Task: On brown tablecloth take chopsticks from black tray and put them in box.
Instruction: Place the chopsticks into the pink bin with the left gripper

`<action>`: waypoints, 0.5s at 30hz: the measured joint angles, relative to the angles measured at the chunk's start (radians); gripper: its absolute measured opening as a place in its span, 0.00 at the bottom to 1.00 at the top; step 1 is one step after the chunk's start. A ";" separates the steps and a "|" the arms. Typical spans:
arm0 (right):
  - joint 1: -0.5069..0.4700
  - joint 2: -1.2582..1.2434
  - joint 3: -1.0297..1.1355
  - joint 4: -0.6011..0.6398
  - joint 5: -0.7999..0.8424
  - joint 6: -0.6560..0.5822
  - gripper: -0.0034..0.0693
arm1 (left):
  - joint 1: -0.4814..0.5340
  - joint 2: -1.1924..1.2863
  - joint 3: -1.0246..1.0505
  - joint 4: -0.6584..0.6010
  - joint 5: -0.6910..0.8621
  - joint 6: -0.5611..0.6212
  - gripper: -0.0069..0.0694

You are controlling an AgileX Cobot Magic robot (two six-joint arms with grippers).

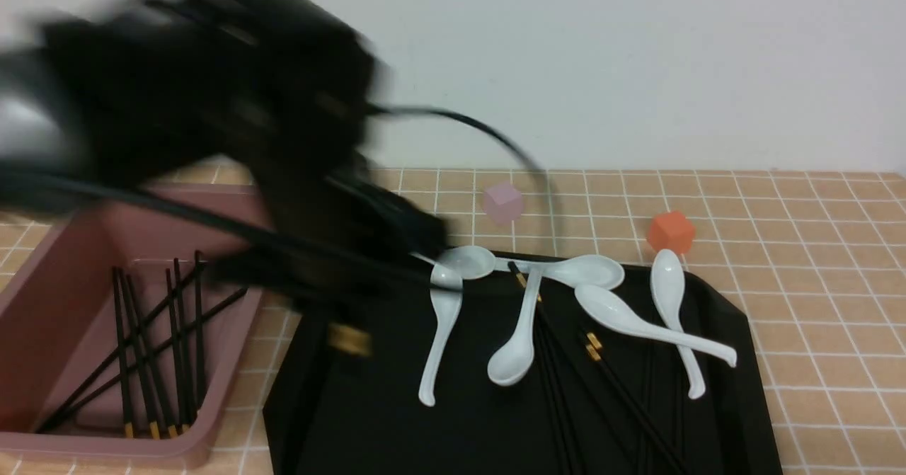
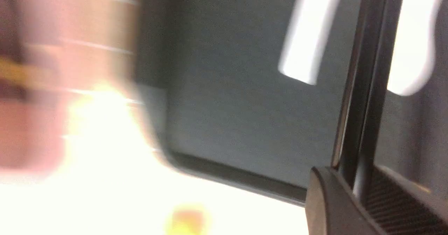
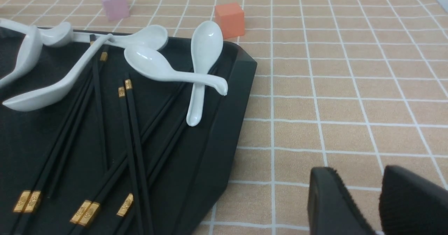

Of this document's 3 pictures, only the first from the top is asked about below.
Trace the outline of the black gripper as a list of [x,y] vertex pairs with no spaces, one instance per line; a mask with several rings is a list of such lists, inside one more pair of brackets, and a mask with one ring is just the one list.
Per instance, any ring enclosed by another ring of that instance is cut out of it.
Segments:
[[379,185],[359,154],[377,59],[310,0],[116,0],[96,20],[30,21],[2,52],[2,204],[87,202],[49,179],[133,188],[224,155],[269,191],[276,231],[371,261],[290,263],[331,292],[381,292],[385,269],[450,246],[449,222]]

